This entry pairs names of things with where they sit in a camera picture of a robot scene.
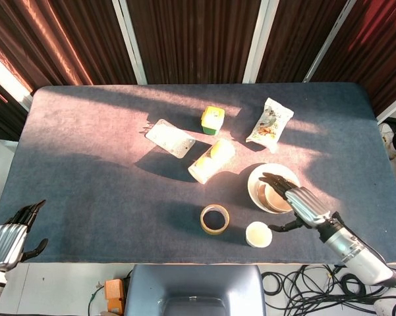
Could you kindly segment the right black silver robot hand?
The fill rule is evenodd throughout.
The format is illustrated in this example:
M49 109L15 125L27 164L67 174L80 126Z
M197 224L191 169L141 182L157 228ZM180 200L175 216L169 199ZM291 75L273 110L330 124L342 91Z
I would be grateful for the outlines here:
M264 172L259 180L269 184L292 207L296 217L283 226L270 224L268 227L272 231L288 232L302 226L319 230L333 225L330 211L309 189L269 172Z

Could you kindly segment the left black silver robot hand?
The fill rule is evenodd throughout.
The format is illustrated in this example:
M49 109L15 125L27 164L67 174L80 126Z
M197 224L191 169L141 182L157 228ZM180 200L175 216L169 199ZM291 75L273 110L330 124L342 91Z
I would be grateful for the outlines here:
M14 216L0 225L0 272L6 273L19 263L39 256L46 248L48 239L44 238L38 246L24 251L26 237L30 232L39 210L45 205L43 199L35 204L24 206Z

